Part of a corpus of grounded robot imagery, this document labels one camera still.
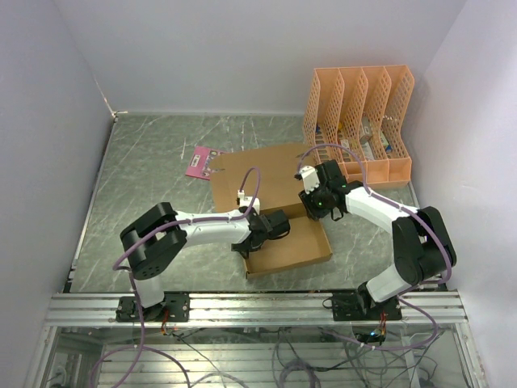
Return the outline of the brown cardboard box sheet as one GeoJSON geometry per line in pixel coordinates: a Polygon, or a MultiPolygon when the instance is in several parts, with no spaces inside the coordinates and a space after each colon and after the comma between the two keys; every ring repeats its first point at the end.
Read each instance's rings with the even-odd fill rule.
{"type": "Polygon", "coordinates": [[[255,150],[226,153],[214,158],[210,183],[215,211],[237,208],[237,190],[251,167],[260,170],[260,213],[283,210],[291,227],[287,237],[267,241],[244,259],[246,278],[302,268],[330,260],[332,250],[322,223],[307,217],[298,194],[303,183],[294,178],[300,157],[308,149],[302,143],[274,145],[255,150]]]}

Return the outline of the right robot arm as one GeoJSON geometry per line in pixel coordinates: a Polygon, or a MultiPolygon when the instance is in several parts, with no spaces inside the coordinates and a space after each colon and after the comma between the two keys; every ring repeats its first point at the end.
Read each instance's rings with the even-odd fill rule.
{"type": "Polygon", "coordinates": [[[331,297],[334,320],[398,320],[399,294],[456,265],[456,253],[438,209],[405,207],[360,181],[348,182],[334,160],[304,166],[295,177],[303,183],[299,197],[310,219],[338,221],[349,213],[377,225],[393,240],[393,263],[387,269],[357,289],[331,297]]]}

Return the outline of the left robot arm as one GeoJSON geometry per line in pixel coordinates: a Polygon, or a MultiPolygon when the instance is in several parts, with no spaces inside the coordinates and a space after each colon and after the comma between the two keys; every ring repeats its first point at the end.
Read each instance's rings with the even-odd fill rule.
{"type": "Polygon", "coordinates": [[[160,275],[188,247],[228,243],[248,259],[266,241],[286,237],[290,224],[284,211],[260,214],[241,207],[227,213],[195,214],[173,210],[168,202],[155,205],[120,232],[124,258],[139,295],[136,311],[146,322],[188,320],[189,297],[166,293],[160,275]]]}

